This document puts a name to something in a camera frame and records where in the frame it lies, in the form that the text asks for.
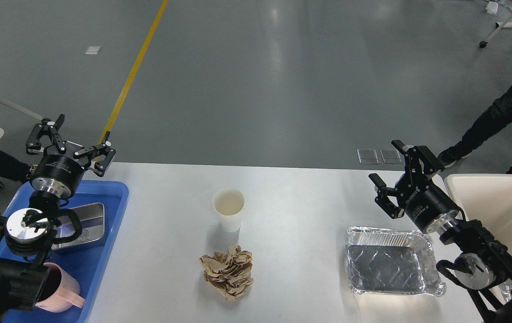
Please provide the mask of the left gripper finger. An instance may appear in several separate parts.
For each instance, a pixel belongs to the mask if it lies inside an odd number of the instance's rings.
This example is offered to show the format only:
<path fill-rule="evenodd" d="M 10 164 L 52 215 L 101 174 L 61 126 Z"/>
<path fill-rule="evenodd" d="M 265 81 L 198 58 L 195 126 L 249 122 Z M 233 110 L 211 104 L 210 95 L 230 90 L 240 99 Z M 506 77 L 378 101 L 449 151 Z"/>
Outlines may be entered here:
<path fill-rule="evenodd" d="M 110 131 L 106 131 L 101 143 L 88 148 L 82 147 L 75 151 L 73 153 L 73 160 L 83 170 L 90 170 L 96 176 L 103 177 L 116 155 L 116 150 L 111 147 L 111 143 L 108 141 L 109 136 Z"/>
<path fill-rule="evenodd" d="M 65 121 L 65 115 L 60 114 L 56 121 L 43 118 L 34 125 L 26 141 L 28 155 L 64 155 L 67 153 L 65 141 L 59 134 L 59 129 Z"/>

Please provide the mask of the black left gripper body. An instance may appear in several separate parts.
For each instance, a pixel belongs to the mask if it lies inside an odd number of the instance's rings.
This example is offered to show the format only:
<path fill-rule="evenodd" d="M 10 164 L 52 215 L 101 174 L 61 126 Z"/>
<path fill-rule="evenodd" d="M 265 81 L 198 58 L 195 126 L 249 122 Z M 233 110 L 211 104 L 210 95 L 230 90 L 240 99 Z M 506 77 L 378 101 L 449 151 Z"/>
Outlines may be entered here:
<path fill-rule="evenodd" d="M 65 155 L 45 155 L 30 178 L 39 192 L 49 192 L 60 199 L 71 198 L 81 182 L 86 168 Z"/>

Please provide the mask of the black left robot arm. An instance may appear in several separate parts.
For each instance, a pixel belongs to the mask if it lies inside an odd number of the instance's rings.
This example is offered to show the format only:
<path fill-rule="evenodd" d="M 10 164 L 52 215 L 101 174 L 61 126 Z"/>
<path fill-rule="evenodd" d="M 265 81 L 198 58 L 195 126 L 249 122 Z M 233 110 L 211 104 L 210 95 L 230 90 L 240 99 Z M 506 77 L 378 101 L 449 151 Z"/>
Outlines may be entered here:
<path fill-rule="evenodd" d="M 55 244 L 71 243 L 83 231 L 77 213 L 66 208 L 86 171 L 103 177 L 114 159 L 107 131 L 99 144 L 84 147 L 59 134 L 65 120 L 37 123 L 26 142 L 29 155 L 42 155 L 29 182 L 28 206 L 0 214 L 0 322 L 9 310 L 32 311 L 46 287 Z"/>

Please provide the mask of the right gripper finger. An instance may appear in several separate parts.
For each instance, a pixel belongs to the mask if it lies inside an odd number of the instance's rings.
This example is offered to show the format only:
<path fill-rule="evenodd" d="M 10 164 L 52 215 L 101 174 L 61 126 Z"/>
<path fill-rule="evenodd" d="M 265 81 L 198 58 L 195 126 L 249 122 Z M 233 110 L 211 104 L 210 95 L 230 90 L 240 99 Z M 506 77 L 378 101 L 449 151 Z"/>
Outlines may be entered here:
<path fill-rule="evenodd" d="M 416 183 L 426 183 L 435 174 L 445 169 L 438 157 L 427 146 L 407 145 L 400 140 L 391 141 L 391 145 L 405 159 L 405 174 L 402 180 L 411 186 Z"/>
<path fill-rule="evenodd" d="M 376 197 L 375 203 L 387 214 L 391 219 L 402 218 L 405 215 L 405 211 L 395 205 L 389 197 L 400 197 L 400 193 L 395 188 L 387 187 L 387 184 L 383 181 L 378 174 L 369 174 L 369 179 L 375 185 Z"/>

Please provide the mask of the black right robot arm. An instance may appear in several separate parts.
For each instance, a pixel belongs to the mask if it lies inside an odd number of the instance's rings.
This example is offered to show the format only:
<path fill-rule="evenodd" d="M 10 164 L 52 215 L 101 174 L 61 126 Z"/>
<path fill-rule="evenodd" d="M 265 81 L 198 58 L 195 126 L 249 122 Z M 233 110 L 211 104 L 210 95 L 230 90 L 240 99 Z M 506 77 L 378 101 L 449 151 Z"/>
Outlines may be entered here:
<path fill-rule="evenodd" d="M 406 215 L 422 231 L 437 233 L 440 241 L 455 244 L 461 254 L 454 262 L 440 260 L 436 269 L 467 290 L 485 323 L 512 323 L 512 255 L 480 220 L 466 219 L 464 210 L 432 180 L 444 170 L 428 147 L 391 142 L 405 159 L 405 172 L 393 188 L 378 174 L 376 204 L 392 219 Z"/>

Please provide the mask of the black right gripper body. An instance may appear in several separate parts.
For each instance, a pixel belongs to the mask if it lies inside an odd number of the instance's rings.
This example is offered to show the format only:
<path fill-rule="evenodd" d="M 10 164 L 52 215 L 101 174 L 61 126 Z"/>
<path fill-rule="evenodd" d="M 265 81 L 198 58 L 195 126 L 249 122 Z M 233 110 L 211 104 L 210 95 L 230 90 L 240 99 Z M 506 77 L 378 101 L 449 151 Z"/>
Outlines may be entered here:
<path fill-rule="evenodd" d="M 424 233 L 431 233 L 461 212 L 451 198 L 428 175 L 402 175 L 397 182 L 398 206 Z"/>

